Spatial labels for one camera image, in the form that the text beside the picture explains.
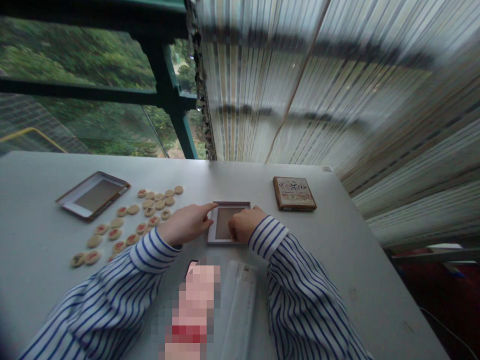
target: window frame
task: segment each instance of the window frame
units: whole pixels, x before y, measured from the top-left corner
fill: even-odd
[[[142,0],[5,0],[1,16],[129,33],[146,54],[156,86],[155,90],[140,90],[0,77],[0,92],[163,108],[185,158],[197,159],[187,118],[187,112],[197,107],[197,96],[182,91],[170,56],[175,38],[188,39],[186,14],[185,5],[175,0],[156,4]]]

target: open tin box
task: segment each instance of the open tin box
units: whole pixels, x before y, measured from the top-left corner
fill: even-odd
[[[131,185],[124,180],[97,171],[55,202],[90,223],[130,187]]]
[[[243,209],[250,209],[250,201],[213,201],[218,207],[211,211],[210,219],[213,225],[208,230],[209,244],[230,244],[237,245],[239,242],[232,240],[229,230],[229,220],[233,215],[238,214]]]

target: curtain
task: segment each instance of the curtain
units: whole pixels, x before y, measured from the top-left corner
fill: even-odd
[[[330,166],[385,247],[479,233],[480,2],[190,6],[217,160]]]

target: striped shirt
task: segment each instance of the striped shirt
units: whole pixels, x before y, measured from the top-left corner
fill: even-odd
[[[371,359],[325,269],[267,216],[249,248],[269,261],[270,337],[280,359]],[[68,291],[20,359],[120,359],[181,252],[157,229]]]

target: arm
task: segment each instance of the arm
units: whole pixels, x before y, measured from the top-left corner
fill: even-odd
[[[248,242],[253,252],[269,262],[270,336],[279,357],[372,359],[321,263],[282,223],[260,208],[249,211],[255,210],[258,213],[247,222],[248,231],[236,231],[242,214],[230,228],[237,240]]]
[[[66,293],[20,359],[119,359],[135,343],[162,276],[216,207],[190,205]]]

